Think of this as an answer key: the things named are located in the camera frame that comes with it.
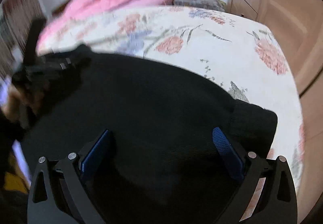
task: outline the black cloth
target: black cloth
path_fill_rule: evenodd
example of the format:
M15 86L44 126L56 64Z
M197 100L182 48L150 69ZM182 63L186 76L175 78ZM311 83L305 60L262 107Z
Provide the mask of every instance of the black cloth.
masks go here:
M1 223L27 223L27 194L4 190L5 174L9 171L9 154L15 139L21 140L25 130L11 123L0 109L0 219Z
M111 130L117 152L92 195L112 223L214 220L238 187L214 147L214 127L267 156L275 113L174 66L85 46L54 57L75 55L90 62L51 85L22 149L33 171L40 156L62 159Z

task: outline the floral bedspread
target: floral bedspread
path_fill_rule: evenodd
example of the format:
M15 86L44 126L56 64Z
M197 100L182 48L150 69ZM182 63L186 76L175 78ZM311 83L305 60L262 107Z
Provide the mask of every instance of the floral bedspread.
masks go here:
M38 47L62 52L85 43L95 52L122 53L195 72L233 98L274 111L278 126L268 157L286 157L296 191L303 170L301 106L288 63L270 30L235 15L163 6L117 10L71 20ZM259 198L260 180L243 219Z

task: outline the pink flower pattern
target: pink flower pattern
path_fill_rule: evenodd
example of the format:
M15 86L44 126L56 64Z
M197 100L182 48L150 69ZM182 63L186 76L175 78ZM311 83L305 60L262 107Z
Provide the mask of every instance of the pink flower pattern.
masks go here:
M126 34L134 32L137 28L137 21L139 19L139 13L128 15L125 21L121 21L118 23L120 29L117 31L117 34L121 34L124 31L126 32Z
M279 50L266 39L262 38L258 41L255 51L267 67L273 70L277 75L285 74L288 71L284 56L282 56L279 53Z
M273 148L271 148L268 152L267 159L273 159L274 153L275 153L275 150Z
M177 36L172 36L161 42L156 47L156 50L159 52L164 52L166 54L174 54L178 53L181 50L182 46L183 39Z
M299 126L299 143L298 143L298 148L300 151L300 156L299 156L299 160L302 162L304 159L304 143L305 143L305 130L304 130L304 124L302 123Z
M57 41L61 41L63 35L69 31L69 27L65 25L62 29L57 32Z
M212 16L210 19L215 21L216 23L218 23L220 25L223 25L225 23L225 19L223 17Z
M94 30L97 27L96 22L91 22L88 26L86 26L82 31L80 31L78 34L76 34L75 39L80 40L85 35L87 35L90 31Z
M183 6L172 6L169 11L172 11L172 12L179 12L179 11L183 11L184 10L184 7Z

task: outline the wooden door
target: wooden door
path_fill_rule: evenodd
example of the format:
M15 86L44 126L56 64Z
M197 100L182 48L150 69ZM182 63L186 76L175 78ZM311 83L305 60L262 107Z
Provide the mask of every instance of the wooden door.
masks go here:
M323 63L322 0L262 0L257 21L274 34L303 92Z

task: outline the silver bolt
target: silver bolt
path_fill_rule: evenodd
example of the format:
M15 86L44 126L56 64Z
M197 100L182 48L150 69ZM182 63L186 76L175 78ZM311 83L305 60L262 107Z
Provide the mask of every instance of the silver bolt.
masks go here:
M280 160L281 162L286 162L286 158L285 158L284 156L279 156L279 160Z
M38 159L39 163L44 163L46 161L46 157L42 156Z
M72 160L74 158L76 158L76 153L73 152L68 155L68 159Z
M256 158L257 157L257 154L255 152L250 151L248 153L248 157L250 157L250 158Z

